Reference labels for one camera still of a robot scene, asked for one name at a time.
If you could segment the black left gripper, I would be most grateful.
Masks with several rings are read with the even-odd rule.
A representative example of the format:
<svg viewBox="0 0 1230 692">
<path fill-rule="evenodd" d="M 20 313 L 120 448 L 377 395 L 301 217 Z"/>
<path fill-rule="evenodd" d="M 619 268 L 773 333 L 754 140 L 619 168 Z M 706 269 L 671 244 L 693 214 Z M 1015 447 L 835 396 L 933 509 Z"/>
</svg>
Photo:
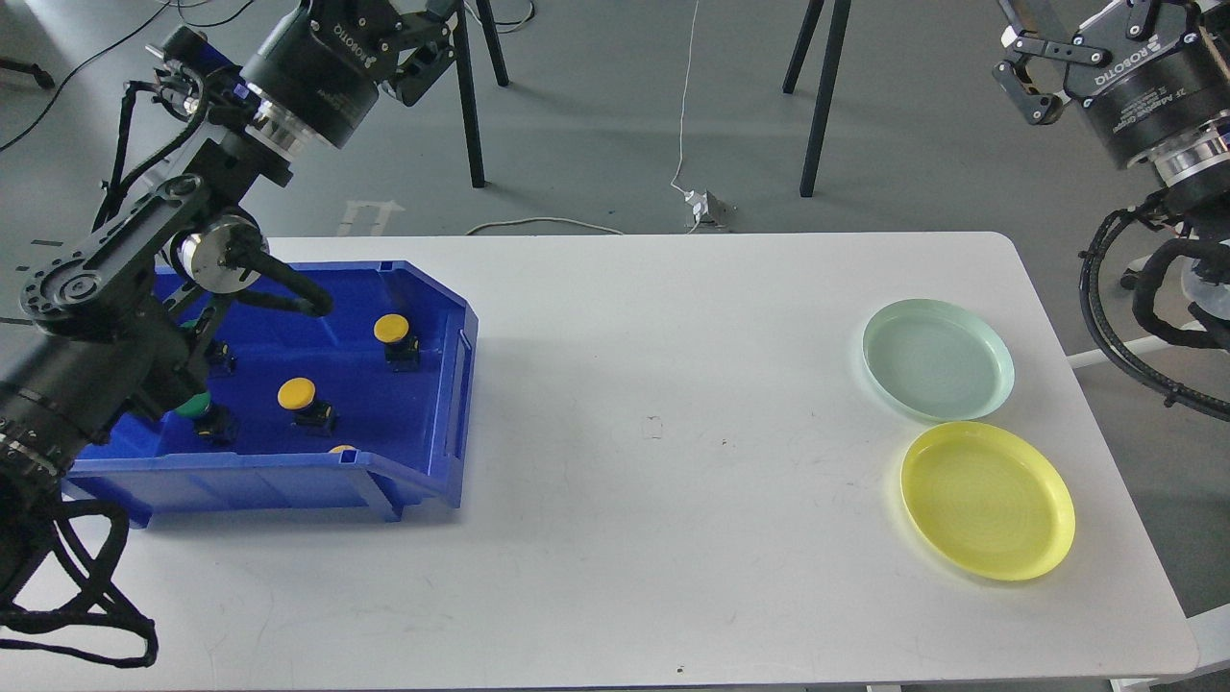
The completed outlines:
<svg viewBox="0 0 1230 692">
<path fill-rule="evenodd" d="M 341 149 L 378 88 L 412 107 L 454 64 L 461 1 L 300 1 L 241 70 L 260 98 Z"/>
</svg>

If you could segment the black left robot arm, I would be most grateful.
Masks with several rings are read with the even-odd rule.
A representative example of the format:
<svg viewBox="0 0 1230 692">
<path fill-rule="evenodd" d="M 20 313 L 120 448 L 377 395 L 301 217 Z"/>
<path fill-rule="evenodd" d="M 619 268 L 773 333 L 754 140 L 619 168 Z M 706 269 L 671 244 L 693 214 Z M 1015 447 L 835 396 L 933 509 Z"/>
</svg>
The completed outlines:
<svg viewBox="0 0 1230 692">
<path fill-rule="evenodd" d="M 62 482 L 127 413 L 157 420 L 205 395 L 232 304 L 322 318 L 333 300 L 273 258 L 240 205 L 288 186 L 304 143 L 343 146 L 386 91 L 403 104 L 467 59 L 465 5 L 300 1 L 246 64 L 177 28 L 149 90 L 184 123 L 124 170 L 119 143 L 92 231 L 25 281 L 34 337 L 2 358 L 6 650 L 118 669 L 157 661 L 157 627 L 114 586 L 129 516 L 66 501 Z"/>
</svg>

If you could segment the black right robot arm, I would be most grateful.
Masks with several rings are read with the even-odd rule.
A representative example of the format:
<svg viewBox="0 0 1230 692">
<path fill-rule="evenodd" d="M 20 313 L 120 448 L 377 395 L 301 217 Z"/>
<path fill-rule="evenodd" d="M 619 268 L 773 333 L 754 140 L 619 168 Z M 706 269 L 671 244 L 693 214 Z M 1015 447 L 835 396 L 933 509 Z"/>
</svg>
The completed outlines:
<svg viewBox="0 0 1230 692">
<path fill-rule="evenodd" d="M 1121 338 L 1101 297 L 1101 267 L 1132 225 L 1168 234 L 1129 263 L 1121 285 L 1139 328 L 1164 343 L 1228 352 L 1229 66 L 1225 1 L 1109 1 L 1068 38 L 1042 29 L 1046 1 L 1002 1 L 996 81 L 1032 127 L 1080 109 L 1121 170 L 1148 166 L 1157 189 L 1112 210 L 1082 251 L 1079 301 L 1098 353 L 1182 406 L 1226 420 L 1216 395 L 1150 366 Z"/>
</svg>

